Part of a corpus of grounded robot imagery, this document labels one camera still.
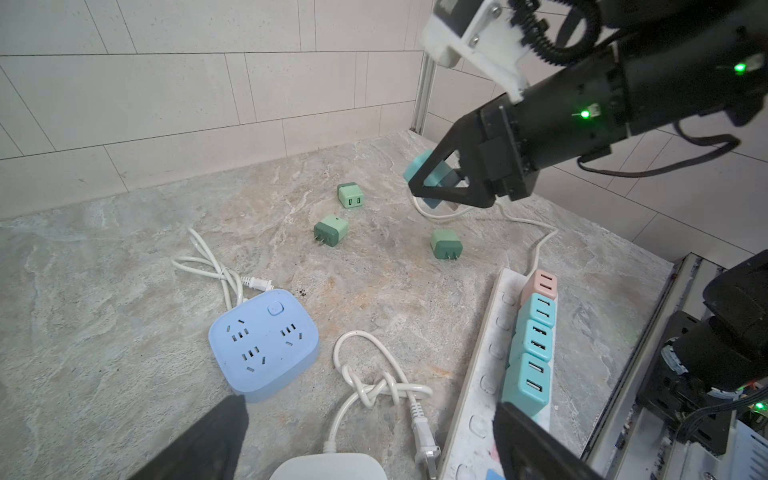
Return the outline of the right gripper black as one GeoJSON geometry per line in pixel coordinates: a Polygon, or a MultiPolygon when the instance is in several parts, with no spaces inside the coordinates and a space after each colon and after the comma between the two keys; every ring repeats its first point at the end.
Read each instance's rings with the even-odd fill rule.
{"type": "Polygon", "coordinates": [[[517,104],[502,95],[463,115],[407,167],[409,189],[432,209],[527,197],[541,170],[609,154],[628,136],[627,113],[622,69],[605,47],[536,83],[517,104]]]}

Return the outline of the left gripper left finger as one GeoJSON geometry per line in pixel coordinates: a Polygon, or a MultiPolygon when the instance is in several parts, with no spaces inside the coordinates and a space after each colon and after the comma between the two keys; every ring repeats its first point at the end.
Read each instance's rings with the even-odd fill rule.
{"type": "Polygon", "coordinates": [[[131,479],[232,480],[248,426],[244,397],[230,395],[131,476],[131,479]]]}

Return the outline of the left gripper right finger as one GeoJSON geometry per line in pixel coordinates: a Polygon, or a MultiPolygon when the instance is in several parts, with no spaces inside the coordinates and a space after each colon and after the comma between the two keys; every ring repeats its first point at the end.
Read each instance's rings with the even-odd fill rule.
{"type": "Polygon", "coordinates": [[[601,479],[592,468],[511,403],[497,404],[493,434],[506,479],[601,479]]]}

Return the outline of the white long power strip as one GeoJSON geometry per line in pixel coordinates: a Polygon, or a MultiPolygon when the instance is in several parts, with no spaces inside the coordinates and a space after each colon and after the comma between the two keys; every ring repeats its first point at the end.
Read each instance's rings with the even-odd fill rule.
{"type": "Polygon", "coordinates": [[[509,268],[494,282],[442,450],[440,479],[501,479],[492,420],[501,398],[526,277],[509,268]]]}

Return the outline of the pink plug adapter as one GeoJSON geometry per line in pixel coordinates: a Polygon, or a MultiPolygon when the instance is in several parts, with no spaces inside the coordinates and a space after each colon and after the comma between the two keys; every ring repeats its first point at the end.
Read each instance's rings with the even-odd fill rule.
{"type": "Polygon", "coordinates": [[[557,276],[545,270],[536,269],[523,287],[520,304],[525,304],[533,294],[556,299],[558,295],[557,276]]]}

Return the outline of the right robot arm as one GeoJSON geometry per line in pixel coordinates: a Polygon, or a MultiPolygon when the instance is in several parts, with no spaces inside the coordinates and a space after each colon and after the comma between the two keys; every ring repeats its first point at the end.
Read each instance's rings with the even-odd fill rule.
{"type": "Polygon", "coordinates": [[[763,1],[571,1],[584,26],[552,41],[535,1],[440,1],[423,34],[439,65],[466,60],[502,94],[457,120],[407,175],[434,202],[528,197],[540,172],[588,170],[632,135],[725,112],[749,123],[767,94],[763,1]]]}

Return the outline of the green plug adapter right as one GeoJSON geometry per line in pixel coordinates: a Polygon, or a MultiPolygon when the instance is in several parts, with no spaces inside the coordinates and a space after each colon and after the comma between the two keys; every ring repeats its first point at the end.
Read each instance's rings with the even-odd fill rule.
{"type": "Polygon", "coordinates": [[[433,230],[430,246],[434,257],[438,260],[457,260],[463,251],[463,244],[452,229],[433,230]]]}

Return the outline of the light green plug adapter far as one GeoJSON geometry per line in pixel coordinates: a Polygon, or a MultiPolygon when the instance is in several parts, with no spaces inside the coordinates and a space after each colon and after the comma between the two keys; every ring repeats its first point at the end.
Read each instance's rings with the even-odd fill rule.
{"type": "Polygon", "coordinates": [[[337,197],[345,209],[362,207],[365,203],[364,192],[354,182],[339,184],[337,186],[337,197]]]}

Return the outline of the green plug adapter left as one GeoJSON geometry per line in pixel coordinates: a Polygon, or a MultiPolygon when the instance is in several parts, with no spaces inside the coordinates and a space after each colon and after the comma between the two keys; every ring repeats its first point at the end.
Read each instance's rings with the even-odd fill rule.
{"type": "Polygon", "coordinates": [[[337,246],[348,232],[349,222],[334,214],[327,215],[313,227],[315,240],[330,247],[337,246]]]}

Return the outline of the white square power socket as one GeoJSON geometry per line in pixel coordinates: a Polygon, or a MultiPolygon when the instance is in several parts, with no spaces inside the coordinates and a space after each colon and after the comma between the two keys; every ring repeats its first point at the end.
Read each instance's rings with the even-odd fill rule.
{"type": "Polygon", "coordinates": [[[324,453],[287,460],[270,480],[386,480],[383,467],[373,457],[361,453],[324,453]]]}

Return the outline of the blue square power socket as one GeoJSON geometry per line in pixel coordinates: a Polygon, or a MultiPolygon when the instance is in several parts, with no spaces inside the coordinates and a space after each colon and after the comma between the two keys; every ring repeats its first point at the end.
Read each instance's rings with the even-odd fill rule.
{"type": "Polygon", "coordinates": [[[294,295],[264,292],[220,316],[208,340],[230,388],[248,403],[276,394],[311,367],[319,332],[294,295]]]}

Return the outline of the aluminium rail frame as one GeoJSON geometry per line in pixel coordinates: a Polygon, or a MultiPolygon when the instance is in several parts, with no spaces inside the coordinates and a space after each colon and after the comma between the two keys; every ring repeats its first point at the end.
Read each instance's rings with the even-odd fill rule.
{"type": "Polygon", "coordinates": [[[674,266],[581,458],[605,479],[766,477],[765,253],[674,266]]]}

